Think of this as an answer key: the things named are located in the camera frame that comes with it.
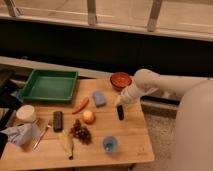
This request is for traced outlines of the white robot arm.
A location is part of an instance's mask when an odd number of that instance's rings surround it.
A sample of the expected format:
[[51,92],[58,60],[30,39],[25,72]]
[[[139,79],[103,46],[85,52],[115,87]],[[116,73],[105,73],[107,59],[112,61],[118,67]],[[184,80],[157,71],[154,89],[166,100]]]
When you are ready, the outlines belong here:
[[166,171],[213,171],[213,77],[169,76],[140,69],[115,104],[134,103],[158,89],[181,97]]

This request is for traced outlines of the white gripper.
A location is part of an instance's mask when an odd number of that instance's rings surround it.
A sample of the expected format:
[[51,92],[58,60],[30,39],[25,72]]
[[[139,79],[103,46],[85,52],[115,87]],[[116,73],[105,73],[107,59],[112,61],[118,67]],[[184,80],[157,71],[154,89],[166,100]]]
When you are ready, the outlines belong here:
[[115,101],[115,105],[120,106],[135,103],[144,94],[145,92],[142,89],[138,88],[135,83],[132,83],[121,91]]

